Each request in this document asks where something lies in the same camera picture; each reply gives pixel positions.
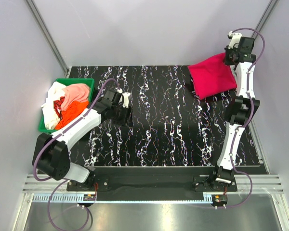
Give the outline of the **magenta t shirt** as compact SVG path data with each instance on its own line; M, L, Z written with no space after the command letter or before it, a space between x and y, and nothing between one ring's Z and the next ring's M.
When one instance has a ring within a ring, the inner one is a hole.
M224 64L225 53L216 54L188 66L196 95L201 99L237 88L231 67Z

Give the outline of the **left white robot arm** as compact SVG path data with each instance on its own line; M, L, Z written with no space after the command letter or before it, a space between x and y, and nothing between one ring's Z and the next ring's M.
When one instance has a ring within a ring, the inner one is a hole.
M70 161L69 152L89 131L109 120L118 126L130 125L132 94L107 90L95 99L72 122L58 131L38 136L32 160L34 171L41 171L54 180L71 180L83 190L94 186L94 171Z

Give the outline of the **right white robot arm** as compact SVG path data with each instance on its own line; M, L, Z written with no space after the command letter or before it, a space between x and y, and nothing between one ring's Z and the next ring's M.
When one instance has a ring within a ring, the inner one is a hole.
M256 55L252 54L254 38L230 32L230 43L225 48L224 64L235 67L237 93L228 106L226 135L216 169L209 178L210 187L219 191L234 182L235 160L240 138L260 106L253 89Z

